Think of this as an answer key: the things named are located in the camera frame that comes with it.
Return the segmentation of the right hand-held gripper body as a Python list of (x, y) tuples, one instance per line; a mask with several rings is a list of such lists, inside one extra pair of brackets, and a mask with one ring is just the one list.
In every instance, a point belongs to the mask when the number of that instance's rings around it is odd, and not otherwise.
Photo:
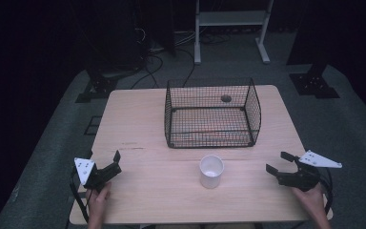
[(333, 182), (331, 175), (328, 175), (329, 180), (325, 181), (319, 172), (319, 168), (328, 170), (329, 168), (340, 169), (342, 167), (340, 162), (333, 161), (311, 150), (307, 151), (303, 156), (299, 156), (299, 161), (296, 161), (295, 165), (297, 171), (294, 173), (279, 172), (277, 176), (278, 184), (295, 187), (303, 192), (314, 188), (319, 182), (324, 184), (329, 190), (332, 190)]

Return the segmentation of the white metal stand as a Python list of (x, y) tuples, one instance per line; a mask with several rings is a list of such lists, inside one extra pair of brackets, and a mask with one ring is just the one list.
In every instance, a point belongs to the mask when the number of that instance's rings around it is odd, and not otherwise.
[(200, 0), (196, 0), (193, 63), (201, 63), (200, 29), (204, 27), (223, 26), (260, 26), (260, 35), (255, 39), (261, 60), (264, 64), (271, 62), (264, 46), (264, 40), (268, 29), (275, 0), (269, 0), (265, 10), (243, 11), (201, 11)]

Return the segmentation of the black stand with base plate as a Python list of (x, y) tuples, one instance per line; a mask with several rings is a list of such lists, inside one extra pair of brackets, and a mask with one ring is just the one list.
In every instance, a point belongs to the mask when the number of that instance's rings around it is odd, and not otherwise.
[(330, 60), (330, 20), (325, 0), (307, 0), (295, 37), (288, 65), (310, 64), (305, 73), (291, 73), (290, 78), (300, 95), (316, 98), (339, 98), (336, 90), (323, 77)]
[(108, 98), (110, 93), (116, 88), (117, 79), (104, 76), (98, 69), (89, 66), (87, 69), (89, 82), (85, 91), (79, 94), (76, 103), (88, 103), (92, 99)]

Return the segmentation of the person's right hand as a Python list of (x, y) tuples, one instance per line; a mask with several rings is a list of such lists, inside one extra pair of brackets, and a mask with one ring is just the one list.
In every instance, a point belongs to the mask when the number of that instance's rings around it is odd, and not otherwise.
[(319, 221), (327, 218), (320, 184), (305, 192), (292, 188), (292, 192), (312, 220)]

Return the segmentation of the person's left hand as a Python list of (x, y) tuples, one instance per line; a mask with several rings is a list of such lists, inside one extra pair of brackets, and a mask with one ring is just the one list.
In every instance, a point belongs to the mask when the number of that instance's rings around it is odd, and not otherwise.
[(107, 206), (107, 198), (110, 195), (111, 187), (112, 184), (108, 182), (100, 192), (91, 189), (87, 190), (89, 223), (103, 221)]

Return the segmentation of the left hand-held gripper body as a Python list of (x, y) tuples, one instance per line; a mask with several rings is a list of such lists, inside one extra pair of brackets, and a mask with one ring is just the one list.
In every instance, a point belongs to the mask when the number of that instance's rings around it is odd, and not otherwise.
[(105, 189), (108, 184), (107, 167), (98, 169), (93, 160), (79, 157), (74, 159), (74, 165), (80, 182), (86, 189), (95, 190), (97, 193)]

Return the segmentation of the black wire mesh basket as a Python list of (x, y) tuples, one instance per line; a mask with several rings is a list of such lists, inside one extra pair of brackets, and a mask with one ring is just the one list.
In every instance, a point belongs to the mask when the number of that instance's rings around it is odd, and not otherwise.
[[(223, 102), (224, 94), (232, 101)], [(164, 132), (171, 148), (252, 147), (260, 128), (261, 107), (250, 77), (167, 83)]]

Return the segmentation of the white cup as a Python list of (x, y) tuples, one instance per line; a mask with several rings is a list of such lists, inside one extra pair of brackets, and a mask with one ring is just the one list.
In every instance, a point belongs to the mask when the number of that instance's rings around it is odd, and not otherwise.
[(204, 156), (199, 163), (200, 183), (207, 189), (216, 188), (224, 172), (224, 163), (219, 156)]

